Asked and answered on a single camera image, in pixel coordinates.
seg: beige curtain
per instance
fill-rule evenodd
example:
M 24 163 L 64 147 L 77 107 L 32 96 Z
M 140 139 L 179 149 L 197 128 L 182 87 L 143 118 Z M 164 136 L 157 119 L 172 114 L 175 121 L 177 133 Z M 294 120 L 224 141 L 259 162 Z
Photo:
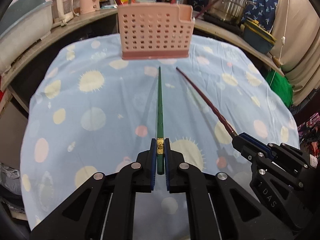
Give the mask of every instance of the beige curtain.
M 282 70 L 292 85 L 293 104 L 298 105 L 320 86 L 320 19 L 308 0 L 289 0 L 289 8 L 288 0 L 279 0 L 272 35 L 277 42 L 271 54 L 279 58 L 281 52 Z

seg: gold band on chopstick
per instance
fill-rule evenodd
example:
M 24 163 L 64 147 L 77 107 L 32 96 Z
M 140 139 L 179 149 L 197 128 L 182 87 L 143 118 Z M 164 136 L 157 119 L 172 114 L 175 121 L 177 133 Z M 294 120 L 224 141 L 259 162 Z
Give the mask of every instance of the gold band on chopstick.
M 157 139 L 157 154 L 163 154 L 164 153 L 164 139 L 158 138 Z

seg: green chopstick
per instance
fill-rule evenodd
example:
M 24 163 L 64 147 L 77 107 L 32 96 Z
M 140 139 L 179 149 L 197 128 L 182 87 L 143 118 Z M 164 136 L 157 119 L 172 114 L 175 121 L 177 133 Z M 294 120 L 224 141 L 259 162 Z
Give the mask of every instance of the green chopstick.
M 161 67 L 159 67 L 159 79 L 158 79 L 157 173 L 158 175 L 164 174 L 164 136 L 163 136 Z

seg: pink plastic basket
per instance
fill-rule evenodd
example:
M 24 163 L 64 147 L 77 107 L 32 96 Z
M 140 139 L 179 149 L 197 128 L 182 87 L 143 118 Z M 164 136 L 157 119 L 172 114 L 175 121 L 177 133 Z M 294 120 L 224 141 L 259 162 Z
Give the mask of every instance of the pink plastic basket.
M 192 6 L 164 2 L 118 6 L 122 59 L 188 57 Z

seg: light blue tablecloth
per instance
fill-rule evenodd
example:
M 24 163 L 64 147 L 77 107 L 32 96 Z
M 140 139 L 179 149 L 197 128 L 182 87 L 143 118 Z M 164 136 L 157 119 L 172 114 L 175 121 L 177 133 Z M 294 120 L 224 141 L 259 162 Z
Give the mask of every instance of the light blue tablecloth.
M 156 136 L 157 69 L 162 70 L 164 136 L 203 172 L 224 171 L 252 193 L 250 163 L 180 67 L 238 133 L 299 147 L 291 113 L 232 45 L 193 36 L 189 58 L 121 59 L 120 36 L 62 49 L 30 102 L 21 150 L 22 196 L 33 228 L 94 172 L 111 174 L 135 161 Z M 152 194 L 138 194 L 134 239 L 188 235 L 184 194 L 169 194 L 157 176 Z

